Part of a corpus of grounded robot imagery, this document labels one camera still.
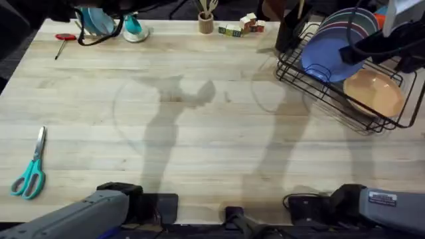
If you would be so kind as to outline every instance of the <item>dish rack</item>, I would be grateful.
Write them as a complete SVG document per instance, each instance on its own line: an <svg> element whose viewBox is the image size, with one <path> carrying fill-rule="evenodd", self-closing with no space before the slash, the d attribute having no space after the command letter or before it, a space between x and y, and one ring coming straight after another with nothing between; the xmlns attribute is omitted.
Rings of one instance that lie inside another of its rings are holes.
<svg viewBox="0 0 425 239"><path fill-rule="evenodd" d="M307 42L314 35L311 31L318 26L319 25L315 23L309 24L299 37L294 37L294 39L292 39L294 42L299 41L298 44L293 44L296 45L296 47L279 55L278 67L276 69L276 76L278 80L281 82L287 82L302 92L306 92L313 98L323 102L324 104L321 104L321 106L324 106L323 109L331 114L338 115L338 118L342 123L351 127L355 131L369 134L380 133L384 129L392 130L398 127L411 127L415 122L425 93L425 84L422 82L421 87L420 84L416 82L418 74L416 72L411 74L399 74L399 72L395 72L391 67L387 66L398 63L398 61L394 58L382 64L374 64L370 59L365 61L363 68L375 70L381 74L390 76L390 78L394 80L404 92L406 101L401 113L392 118L383 116L356 99L346 95L343 91L343 81L324 82L307 74L303 70L301 66L301 52ZM330 74L328 69L325 67L323 67L323 69L325 71L322 72L324 75ZM402 75L408 76L410 79L405 80ZM413 92L418 93L417 100L415 99L416 97L412 97ZM373 112L377 116L362 114L350 104L349 100L364 107L366 110Z"/></svg>

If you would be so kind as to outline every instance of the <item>plate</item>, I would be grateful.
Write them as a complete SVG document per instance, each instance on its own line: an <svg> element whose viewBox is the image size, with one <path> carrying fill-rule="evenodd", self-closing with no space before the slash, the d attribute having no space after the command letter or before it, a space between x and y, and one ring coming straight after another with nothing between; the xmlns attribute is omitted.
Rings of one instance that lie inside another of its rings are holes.
<svg viewBox="0 0 425 239"><path fill-rule="evenodd" d="M354 10L354 7L350 7L350 8L347 8L347 9L342 9L342 10L339 10L339 11L336 11L336 12L332 13L327 18L331 18L331 17L333 17L335 15L339 15L341 13L352 13L353 10ZM379 27L378 20L377 20L377 18L375 17L375 15L372 12L370 12L370 11L368 11L366 9L358 8L357 11L356 11L356 14L357 13L361 13L361 14L366 15L370 20L372 20L372 22L375 24L375 26L377 28Z"/></svg>
<svg viewBox="0 0 425 239"><path fill-rule="evenodd" d="M322 29L320 29L317 33L319 33L320 31L326 30L326 29L333 28L333 27L345 27L345 28L347 28L347 26L348 26L348 22L331 23L329 25L326 25ZM358 33L360 33L363 36L363 38L366 38L366 37L369 36L366 29L364 29L363 27L361 27L361 26L359 26L355 23L351 24L351 29L356 30Z"/></svg>
<svg viewBox="0 0 425 239"><path fill-rule="evenodd" d="M341 13L341 14L332 16L330 18L327 18L326 20L324 20L324 22L322 22L322 24L319 27L319 30L325 27L326 25L329 25L332 23L343 22L343 21L348 22L349 16L350 16L350 13ZM366 29L369 35L372 35L373 33L378 31L378 25L375 26L373 21L370 20L364 14L357 13L353 22L356 23L357 25L362 26L364 29Z"/></svg>
<svg viewBox="0 0 425 239"><path fill-rule="evenodd" d="M351 38L356 43L363 36L351 30ZM355 65L345 64L339 55L339 49L347 46L347 29L334 27L314 35L301 53L303 69L324 82L339 82L361 69L363 62Z"/></svg>
<svg viewBox="0 0 425 239"><path fill-rule="evenodd" d="M386 117L397 116L403 109L405 99L401 89L387 75L362 69L344 81L344 93L364 103ZM349 100L360 112L377 116Z"/></svg>
<svg viewBox="0 0 425 239"><path fill-rule="evenodd" d="M110 35L115 29L114 20L99 8L89 8L88 14L93 22L93 25L102 35Z"/></svg>

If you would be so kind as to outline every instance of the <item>tan bowl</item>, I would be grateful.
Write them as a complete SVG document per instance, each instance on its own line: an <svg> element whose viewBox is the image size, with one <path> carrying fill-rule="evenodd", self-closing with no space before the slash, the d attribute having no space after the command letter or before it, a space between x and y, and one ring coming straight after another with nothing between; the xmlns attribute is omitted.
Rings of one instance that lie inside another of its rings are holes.
<svg viewBox="0 0 425 239"><path fill-rule="evenodd" d="M389 76L373 70L362 69L344 81L344 92L386 117L400 114L404 96ZM350 101L356 109L369 116L377 116L360 105Z"/></svg>

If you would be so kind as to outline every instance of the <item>butcher block countertop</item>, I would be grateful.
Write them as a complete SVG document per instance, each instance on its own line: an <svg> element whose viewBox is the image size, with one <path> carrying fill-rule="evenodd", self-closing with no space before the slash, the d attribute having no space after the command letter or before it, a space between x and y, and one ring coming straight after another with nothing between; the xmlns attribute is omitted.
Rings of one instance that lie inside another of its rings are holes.
<svg viewBox="0 0 425 239"><path fill-rule="evenodd" d="M219 223L229 205L289 223L285 195L344 183L425 193L423 110L411 128L364 135L276 80L278 23L243 38L144 23L143 43L73 41L54 60L54 35L79 30L46 20L0 96L0 221L32 220L110 181L178 194L178 223ZM43 125L44 189L11 196Z"/></svg>

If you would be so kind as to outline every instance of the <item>wooden toy block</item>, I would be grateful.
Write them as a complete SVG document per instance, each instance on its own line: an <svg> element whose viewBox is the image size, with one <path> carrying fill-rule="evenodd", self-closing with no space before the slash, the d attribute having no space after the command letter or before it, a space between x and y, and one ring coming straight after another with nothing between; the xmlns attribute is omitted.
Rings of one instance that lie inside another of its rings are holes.
<svg viewBox="0 0 425 239"><path fill-rule="evenodd" d="M251 33L256 33L257 32L257 28L258 28L257 24L250 26L250 32Z"/></svg>
<svg viewBox="0 0 425 239"><path fill-rule="evenodd" d="M226 28L227 28L226 23L220 23L220 25L218 26L218 32L221 34L226 34Z"/></svg>
<svg viewBox="0 0 425 239"><path fill-rule="evenodd" d="M261 21L261 20L257 21L257 31L259 33L264 32L264 27L265 26L266 26L266 22L265 21Z"/></svg>
<svg viewBox="0 0 425 239"><path fill-rule="evenodd" d="M242 36L242 28L238 26L233 26L233 36L241 37Z"/></svg>
<svg viewBox="0 0 425 239"><path fill-rule="evenodd" d="M255 22L257 21L257 16L254 13L249 13L246 15L246 17L248 17L250 19L250 24L254 25Z"/></svg>
<svg viewBox="0 0 425 239"><path fill-rule="evenodd" d="M242 29L248 29L250 28L251 25L251 20L248 17L243 17L240 19L240 27L242 27Z"/></svg>
<svg viewBox="0 0 425 239"><path fill-rule="evenodd" d="M233 25L229 24L226 27L226 35L233 36Z"/></svg>

